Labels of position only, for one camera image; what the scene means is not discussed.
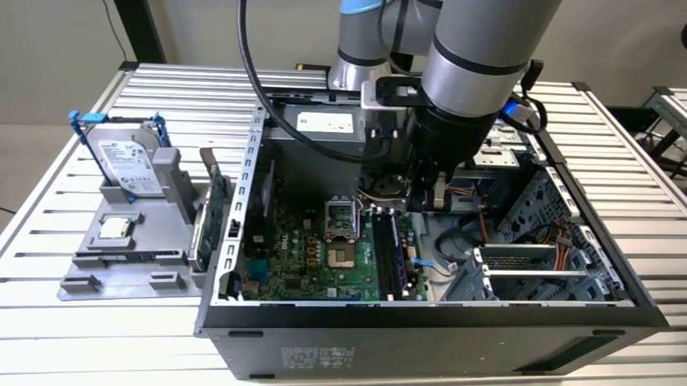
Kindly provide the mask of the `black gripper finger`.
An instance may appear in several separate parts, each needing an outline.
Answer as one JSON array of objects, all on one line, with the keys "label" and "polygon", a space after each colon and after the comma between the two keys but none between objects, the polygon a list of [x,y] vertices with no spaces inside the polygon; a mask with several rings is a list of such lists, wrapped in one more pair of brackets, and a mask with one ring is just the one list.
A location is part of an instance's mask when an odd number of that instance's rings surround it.
[{"label": "black gripper finger", "polygon": [[407,212],[423,212],[426,210],[427,203],[431,201],[431,190],[432,185],[426,181],[423,175],[411,180],[406,200]]},{"label": "black gripper finger", "polygon": [[432,188],[431,204],[434,211],[450,212],[451,210],[451,193],[447,192],[447,183],[447,174],[440,171]]}]

